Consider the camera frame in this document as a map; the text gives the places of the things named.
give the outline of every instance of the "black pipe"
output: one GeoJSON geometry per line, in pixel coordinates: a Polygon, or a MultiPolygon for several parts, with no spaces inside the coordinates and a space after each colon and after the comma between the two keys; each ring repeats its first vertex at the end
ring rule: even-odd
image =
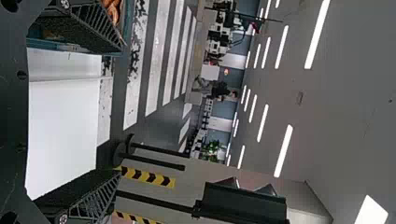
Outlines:
{"type": "Polygon", "coordinates": [[[177,156],[177,157],[182,157],[182,158],[187,158],[187,159],[190,158],[190,155],[186,155],[186,154],[179,153],[176,151],[167,150],[167,149],[158,148],[158,147],[150,147],[150,146],[140,145],[137,143],[130,143],[129,147],[141,148],[141,149],[145,149],[148,151],[154,151],[154,152],[158,152],[158,153],[162,153],[162,154],[167,154],[167,155],[177,156]]]}
{"type": "Polygon", "coordinates": [[[119,153],[119,157],[128,159],[128,160],[132,160],[132,161],[141,161],[141,162],[150,163],[153,165],[163,166],[166,168],[175,169],[175,170],[179,170],[179,171],[186,170],[185,165],[174,164],[174,163],[167,162],[167,161],[157,161],[157,160],[153,160],[153,159],[149,159],[149,158],[129,155],[127,153],[119,153]]]}
{"type": "Polygon", "coordinates": [[[158,199],[153,199],[153,198],[149,198],[146,196],[133,194],[133,193],[129,193],[129,192],[121,191],[121,190],[117,190],[116,196],[125,198],[125,199],[129,199],[129,200],[134,200],[134,201],[141,202],[141,203],[148,203],[148,204],[160,206],[163,208],[176,210],[176,211],[187,213],[187,214],[192,214],[192,210],[193,210],[192,207],[188,207],[185,205],[181,205],[181,204],[177,204],[177,203],[169,203],[166,201],[161,201],[158,199]]]}

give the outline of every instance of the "white ceiling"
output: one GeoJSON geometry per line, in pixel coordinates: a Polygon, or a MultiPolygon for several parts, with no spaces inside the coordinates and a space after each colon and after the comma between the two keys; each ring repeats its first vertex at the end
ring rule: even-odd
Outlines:
{"type": "Polygon", "coordinates": [[[282,178],[307,180],[334,217],[354,223],[369,194],[392,216],[396,207],[396,1],[332,0],[312,70],[304,70],[321,0],[275,0],[270,18],[290,26],[286,47],[275,70],[284,24],[270,23],[256,35],[251,55],[272,37],[265,70],[246,71],[249,108],[239,106],[238,135],[232,165],[246,145],[242,168],[273,174],[288,124],[294,127],[282,178]],[[298,92],[304,93],[301,106],[298,92]],[[251,99],[258,94],[252,123],[251,99]],[[257,132],[269,104],[262,141],[257,132]]]}

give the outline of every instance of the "bolt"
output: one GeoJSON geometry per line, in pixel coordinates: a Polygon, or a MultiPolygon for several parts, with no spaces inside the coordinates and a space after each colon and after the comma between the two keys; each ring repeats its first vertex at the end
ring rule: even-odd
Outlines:
{"type": "Polygon", "coordinates": [[[64,215],[62,215],[62,216],[59,218],[59,223],[60,223],[60,224],[66,224],[66,222],[67,222],[67,215],[64,214],[64,215]]]}
{"type": "Polygon", "coordinates": [[[68,0],[61,0],[61,5],[63,8],[68,9],[70,8],[70,3],[68,0]]]}
{"type": "Polygon", "coordinates": [[[27,151],[27,146],[26,146],[26,144],[24,144],[24,143],[18,143],[18,145],[17,145],[17,152],[18,152],[18,153],[22,153],[22,152],[25,152],[25,151],[27,151]]]}
{"type": "Polygon", "coordinates": [[[18,72],[17,72],[17,77],[18,77],[20,80],[26,80],[27,74],[26,74],[25,72],[23,72],[23,71],[18,71],[18,72]]]}

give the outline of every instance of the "yellow and black warning stripe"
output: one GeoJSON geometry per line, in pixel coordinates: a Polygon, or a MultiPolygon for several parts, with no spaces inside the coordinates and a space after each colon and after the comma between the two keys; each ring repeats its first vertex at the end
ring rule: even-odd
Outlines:
{"type": "Polygon", "coordinates": [[[122,176],[128,179],[134,179],[143,183],[148,183],[169,189],[175,188],[176,180],[165,175],[157,175],[154,173],[140,171],[125,166],[120,166],[116,170],[121,171],[122,176]]]}
{"type": "Polygon", "coordinates": [[[123,218],[123,219],[128,220],[128,221],[135,221],[135,222],[137,222],[139,224],[163,224],[163,223],[161,223],[159,221],[154,221],[154,220],[151,220],[151,219],[148,219],[148,218],[145,218],[145,217],[139,217],[139,216],[131,215],[131,214],[128,214],[128,213],[123,213],[123,212],[120,212],[120,211],[114,211],[113,215],[116,216],[116,217],[123,218]]]}

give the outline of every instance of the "rectangular ceiling light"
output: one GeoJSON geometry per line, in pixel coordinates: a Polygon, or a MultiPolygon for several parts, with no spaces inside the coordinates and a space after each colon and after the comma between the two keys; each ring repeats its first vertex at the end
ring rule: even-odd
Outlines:
{"type": "Polygon", "coordinates": [[[257,48],[256,59],[254,60],[254,69],[256,69],[257,62],[259,61],[260,50],[262,50],[262,44],[259,44],[259,47],[257,48]]]}
{"type": "Polygon", "coordinates": [[[248,89],[248,91],[247,91],[247,102],[245,103],[245,108],[244,108],[245,112],[247,112],[247,110],[248,110],[248,100],[249,100],[249,98],[250,98],[250,89],[248,89]]]}
{"type": "Polygon", "coordinates": [[[247,92],[247,85],[244,86],[244,92],[242,93],[242,101],[241,101],[241,105],[244,103],[245,100],[245,93],[247,92]]]}
{"type": "Polygon", "coordinates": [[[361,210],[355,224],[384,224],[387,221],[388,212],[370,196],[364,199],[361,210]]]}
{"type": "Polygon", "coordinates": [[[253,120],[254,110],[256,109],[256,103],[257,103],[257,94],[254,95],[253,104],[251,105],[250,117],[248,118],[249,123],[251,123],[251,121],[253,120]]]}
{"type": "Polygon", "coordinates": [[[245,146],[242,146],[241,155],[239,156],[238,170],[241,169],[242,160],[244,159],[244,155],[245,155],[245,146]]]}
{"type": "Polygon", "coordinates": [[[262,123],[260,124],[259,133],[257,134],[257,142],[260,143],[262,140],[262,131],[264,130],[265,121],[267,120],[269,105],[265,105],[264,112],[262,114],[262,123]]]}
{"type": "Polygon", "coordinates": [[[329,10],[331,0],[323,0],[318,15],[317,25],[315,26],[314,35],[312,36],[311,46],[309,47],[308,55],[306,56],[305,69],[311,69],[314,62],[315,54],[317,53],[320,35],[323,29],[323,24],[326,19],[327,11],[329,10]]]}
{"type": "Polygon", "coordinates": [[[236,133],[238,132],[238,126],[239,126],[239,119],[236,121],[235,130],[233,130],[233,137],[236,137],[236,133]]]}
{"type": "Polygon", "coordinates": [[[280,60],[282,59],[283,49],[285,48],[286,37],[288,36],[289,26],[286,25],[285,29],[283,30],[282,39],[280,40],[279,52],[277,53],[275,69],[279,68],[280,60]]]}
{"type": "Polygon", "coordinates": [[[271,0],[268,0],[267,9],[265,9],[265,16],[264,16],[265,19],[268,19],[268,15],[270,14],[270,8],[271,8],[271,0]]]}
{"type": "Polygon", "coordinates": [[[227,166],[230,166],[230,161],[231,161],[231,155],[228,157],[227,166]]]}
{"type": "Polygon", "coordinates": [[[271,36],[268,37],[267,44],[265,45],[264,57],[262,58],[262,69],[265,68],[265,64],[267,63],[268,51],[270,50],[270,46],[271,46],[271,36]]]}
{"type": "Polygon", "coordinates": [[[248,61],[250,60],[250,51],[247,53],[247,64],[245,65],[245,68],[248,68],[248,61]]]}
{"type": "Polygon", "coordinates": [[[233,116],[233,128],[235,127],[236,117],[238,117],[238,112],[235,112],[235,115],[233,116]]]}
{"type": "Polygon", "coordinates": [[[228,144],[227,146],[227,153],[225,154],[225,157],[227,158],[228,155],[230,154],[230,148],[231,148],[231,143],[228,144]]]}
{"type": "Polygon", "coordinates": [[[291,139],[291,135],[293,134],[293,127],[288,125],[288,129],[285,133],[285,138],[283,139],[282,148],[280,149],[279,158],[277,159],[276,168],[274,177],[279,178],[280,173],[282,172],[283,162],[286,158],[286,153],[288,152],[288,147],[291,139]]]}

